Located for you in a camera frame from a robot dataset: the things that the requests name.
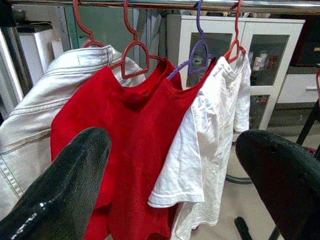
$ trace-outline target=clothes hanger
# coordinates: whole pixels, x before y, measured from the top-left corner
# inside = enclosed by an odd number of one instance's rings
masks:
[[[130,26],[130,23],[129,23],[128,5],[129,5],[129,0],[124,0],[124,3],[123,3],[124,23],[125,23],[126,28],[129,30],[129,32],[133,34],[133,41],[130,42],[129,45],[126,46],[126,48],[124,50],[124,53],[122,55],[121,61],[119,61],[119,62],[117,62],[117,63],[115,63],[115,64],[110,66],[111,69],[114,69],[114,68],[117,68],[117,67],[121,66],[121,75],[122,75],[123,79],[129,79],[129,78],[133,78],[133,77],[136,77],[138,75],[147,73],[149,71],[149,68],[150,68],[150,59],[156,59],[156,60],[159,60],[159,61],[165,61],[165,59],[163,57],[156,56],[156,55],[150,55],[149,51],[147,49],[147,46],[142,41],[138,40],[137,31],[135,29],[133,29]],[[140,71],[136,71],[136,72],[133,72],[133,73],[130,73],[130,74],[126,74],[126,71],[125,71],[126,70],[125,69],[126,57],[128,55],[129,50],[134,46],[140,46],[143,49],[143,51],[145,53],[145,57],[146,57],[146,60],[145,60],[146,68],[142,69]]]
[[[320,68],[319,68],[319,71],[315,75],[315,81],[316,81],[316,88],[318,90],[318,101],[320,104]]]
[[[82,47],[87,48],[92,45],[96,45],[98,47],[104,47],[105,45],[102,42],[95,40],[94,32],[81,23],[80,14],[79,14],[79,0],[73,0],[73,10],[74,10],[75,20],[79,28],[81,28],[81,30],[84,31],[86,34],[89,34],[89,38],[90,38],[90,40],[86,42]]]
[[[233,9],[236,8],[236,13],[235,13],[235,39],[233,40],[229,50],[224,54],[224,57],[225,57],[225,59],[227,60],[227,62],[229,64],[238,59],[240,51],[243,52],[244,54],[246,53],[246,50],[244,49],[244,47],[242,47],[240,45],[240,42],[239,42],[238,22],[239,22],[239,16],[240,16],[241,3],[242,3],[242,0],[238,0],[238,3],[236,3],[230,9],[232,11]],[[235,45],[236,45],[236,56],[234,56],[233,58],[230,58],[232,50],[234,49]]]
[[[210,62],[209,62],[209,48],[208,48],[208,44],[205,40],[205,35],[204,35],[204,31],[202,30],[201,26],[200,26],[200,14],[201,14],[201,5],[202,5],[203,0],[200,0],[196,6],[197,6],[197,10],[196,10],[196,28],[198,29],[198,32],[200,33],[200,39],[199,41],[196,42],[196,44],[194,45],[191,53],[190,53],[190,57],[187,61],[183,62],[180,64],[180,66],[178,66],[172,73],[170,73],[170,75],[167,77],[168,80],[171,80],[174,75],[176,75],[181,69],[183,69],[185,66],[188,65],[188,76],[192,76],[201,72],[204,72],[208,69]],[[197,69],[192,71],[192,64],[194,62],[194,55],[197,51],[197,49],[201,46],[204,46],[205,48],[205,66],[203,68]]]

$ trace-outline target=floor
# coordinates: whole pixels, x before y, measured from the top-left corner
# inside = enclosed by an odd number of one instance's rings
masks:
[[[268,130],[296,141],[302,126],[273,127]],[[320,124],[314,125],[303,145],[317,148],[320,143]],[[227,173],[235,177],[247,177],[239,164],[234,146]],[[267,240],[275,226],[266,207],[253,185],[225,182],[221,201],[219,222],[216,226],[202,225],[192,233],[191,240],[240,240],[234,219],[245,219],[253,240]]]

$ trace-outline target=white appliance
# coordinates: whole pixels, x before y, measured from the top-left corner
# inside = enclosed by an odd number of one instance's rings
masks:
[[[51,25],[43,23],[18,26],[17,30],[34,85],[54,59],[54,31]]]

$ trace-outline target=white denim jacket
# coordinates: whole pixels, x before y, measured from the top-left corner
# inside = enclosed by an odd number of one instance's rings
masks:
[[[15,206],[31,183],[51,163],[51,123],[72,95],[98,70],[118,62],[122,54],[112,46],[71,50],[56,58],[43,77],[0,126],[0,220]],[[140,70],[131,59],[126,72]],[[144,75],[119,82],[133,87]]]

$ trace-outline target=white t-shirt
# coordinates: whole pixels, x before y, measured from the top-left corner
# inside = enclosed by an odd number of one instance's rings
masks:
[[[154,208],[181,202],[172,240],[218,221],[233,130],[249,128],[250,75],[247,54],[235,70],[221,57],[181,122],[148,200]]]

